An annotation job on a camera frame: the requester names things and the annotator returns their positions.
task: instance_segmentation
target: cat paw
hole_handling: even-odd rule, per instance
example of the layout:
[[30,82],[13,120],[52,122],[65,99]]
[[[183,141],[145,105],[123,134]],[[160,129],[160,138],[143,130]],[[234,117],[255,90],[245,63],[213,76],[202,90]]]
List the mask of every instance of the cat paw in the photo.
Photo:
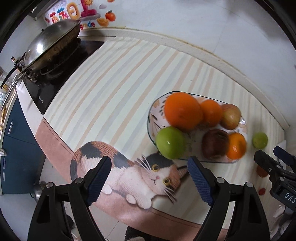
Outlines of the cat paw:
[[105,184],[102,188],[102,193],[111,194],[112,193],[111,187],[108,184]]
[[136,199],[134,198],[134,196],[133,196],[133,195],[130,195],[130,194],[127,194],[127,195],[126,195],[126,200],[127,200],[128,203],[130,203],[130,204],[136,204],[136,203],[137,203],[137,201],[136,201]]
[[152,206],[152,201],[150,199],[138,201],[139,207],[143,209],[149,209]]

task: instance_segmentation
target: orange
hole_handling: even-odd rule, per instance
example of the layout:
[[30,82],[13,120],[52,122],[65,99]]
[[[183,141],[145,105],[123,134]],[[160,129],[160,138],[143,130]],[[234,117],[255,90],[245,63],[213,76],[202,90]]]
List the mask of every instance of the orange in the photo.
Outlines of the orange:
[[214,127],[221,121],[223,110],[216,101],[207,99],[200,104],[200,107],[203,113],[203,125]]
[[229,150],[226,156],[229,159],[236,160],[241,158],[247,150],[247,142],[240,133],[232,133],[229,135]]
[[168,123],[183,132],[192,131],[202,121],[198,101],[184,92],[175,92],[166,99],[164,113]]

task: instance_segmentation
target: black stovetop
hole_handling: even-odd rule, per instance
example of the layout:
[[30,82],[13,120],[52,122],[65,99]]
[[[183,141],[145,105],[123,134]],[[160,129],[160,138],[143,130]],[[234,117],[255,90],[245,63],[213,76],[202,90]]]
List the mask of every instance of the black stovetop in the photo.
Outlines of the black stovetop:
[[50,103],[63,86],[63,84],[69,79],[74,71],[97,49],[99,49],[104,42],[100,41],[81,41],[79,47],[71,55],[67,61],[62,64],[59,69],[63,72],[55,77],[53,72],[50,76],[38,74],[37,79],[39,85],[31,82],[28,78],[23,78],[25,86],[32,97],[32,100],[40,110],[41,114],[44,114],[49,107]]

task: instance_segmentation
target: frying pan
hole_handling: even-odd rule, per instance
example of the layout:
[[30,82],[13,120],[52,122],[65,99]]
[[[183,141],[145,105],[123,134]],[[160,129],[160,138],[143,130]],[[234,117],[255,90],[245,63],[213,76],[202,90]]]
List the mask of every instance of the frying pan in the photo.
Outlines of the frying pan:
[[43,30],[29,45],[25,56],[17,61],[3,80],[0,89],[16,70],[37,72],[47,66],[72,42],[80,32],[80,20],[67,19],[57,22]]

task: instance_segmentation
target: gas stove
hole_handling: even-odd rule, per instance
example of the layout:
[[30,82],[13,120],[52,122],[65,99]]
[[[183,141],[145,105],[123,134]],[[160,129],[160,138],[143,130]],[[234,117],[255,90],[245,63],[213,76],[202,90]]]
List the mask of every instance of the gas stove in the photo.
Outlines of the gas stove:
[[35,73],[33,76],[29,74],[23,78],[25,86],[41,114],[46,112],[56,94],[74,71],[103,43],[77,39],[54,62],[41,69],[39,73]]

